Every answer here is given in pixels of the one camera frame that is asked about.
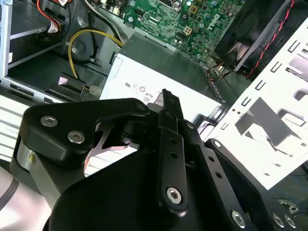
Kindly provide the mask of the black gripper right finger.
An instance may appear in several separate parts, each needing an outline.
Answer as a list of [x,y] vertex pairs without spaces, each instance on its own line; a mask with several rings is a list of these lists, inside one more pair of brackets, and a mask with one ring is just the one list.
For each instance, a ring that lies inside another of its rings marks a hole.
[[203,142],[189,121],[180,123],[184,146],[210,190],[224,231],[298,231],[295,218],[218,140]]

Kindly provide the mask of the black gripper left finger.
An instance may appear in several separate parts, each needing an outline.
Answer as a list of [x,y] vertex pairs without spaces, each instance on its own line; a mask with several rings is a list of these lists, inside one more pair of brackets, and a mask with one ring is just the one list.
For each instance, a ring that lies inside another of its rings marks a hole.
[[16,160],[54,209],[72,185],[141,151],[155,153],[158,202],[171,214],[188,209],[180,101],[162,90],[154,107],[134,98],[28,108]]

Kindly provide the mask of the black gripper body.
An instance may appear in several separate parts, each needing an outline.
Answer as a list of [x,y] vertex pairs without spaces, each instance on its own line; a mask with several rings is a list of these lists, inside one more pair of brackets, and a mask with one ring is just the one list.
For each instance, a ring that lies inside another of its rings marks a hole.
[[184,147],[188,209],[179,218],[158,202],[155,153],[141,151],[72,185],[57,201],[51,231],[234,231],[242,213],[215,153]]

